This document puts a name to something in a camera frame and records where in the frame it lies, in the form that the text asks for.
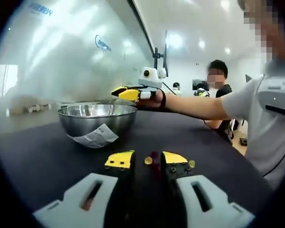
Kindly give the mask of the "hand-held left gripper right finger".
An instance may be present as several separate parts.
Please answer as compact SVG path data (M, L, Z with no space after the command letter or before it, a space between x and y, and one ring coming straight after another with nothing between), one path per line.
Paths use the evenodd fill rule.
M246 228L255 216L235 202L179 154L161 153L161 173L167 186L174 225L185 228Z

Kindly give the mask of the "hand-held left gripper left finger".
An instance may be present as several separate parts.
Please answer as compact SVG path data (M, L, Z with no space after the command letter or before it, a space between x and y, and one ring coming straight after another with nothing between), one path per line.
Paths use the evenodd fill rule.
M90 173L33 216L44 228L127 228L133 193L135 152L111 154Z

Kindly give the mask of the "person's right hand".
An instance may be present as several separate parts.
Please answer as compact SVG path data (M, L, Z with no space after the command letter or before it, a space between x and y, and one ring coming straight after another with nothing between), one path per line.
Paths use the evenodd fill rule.
M164 108L166 105L166 95L161 89L158 89L156 92L152 92L150 98L139 99L134 103L138 106L160 109Z

